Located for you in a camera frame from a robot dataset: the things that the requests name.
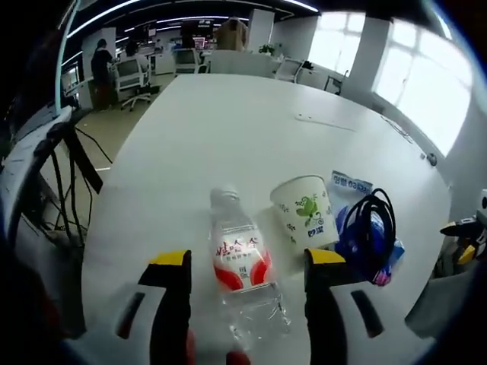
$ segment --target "white paper cup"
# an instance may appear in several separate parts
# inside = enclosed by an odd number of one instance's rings
[[[271,202],[297,253],[325,248],[339,240],[321,176],[299,176],[282,183],[272,190]]]

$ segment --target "white table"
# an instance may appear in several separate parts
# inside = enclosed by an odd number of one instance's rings
[[[231,183],[263,232],[293,321],[292,335],[270,345],[256,363],[275,363],[276,353],[284,363],[306,363],[302,267],[287,250],[269,193],[298,175],[329,179],[332,170],[371,181],[392,200],[403,263],[388,286],[362,286],[385,296],[404,317],[429,279],[442,244],[438,230],[450,211],[447,187],[420,153],[378,114],[333,94],[248,76],[179,76],[128,137],[96,201],[82,275],[88,328],[97,309],[126,282],[136,282],[150,259],[191,249],[190,326],[201,363],[214,363],[209,354],[216,348],[228,349],[229,332],[216,321],[208,232],[210,190]],[[349,356],[363,360],[360,352]]]

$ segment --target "bright window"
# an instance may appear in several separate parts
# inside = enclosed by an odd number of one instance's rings
[[[452,42],[395,20],[374,91],[446,157],[466,117],[472,77],[470,63]]]
[[[311,43],[309,61],[344,75],[357,54],[365,14],[323,13]]]

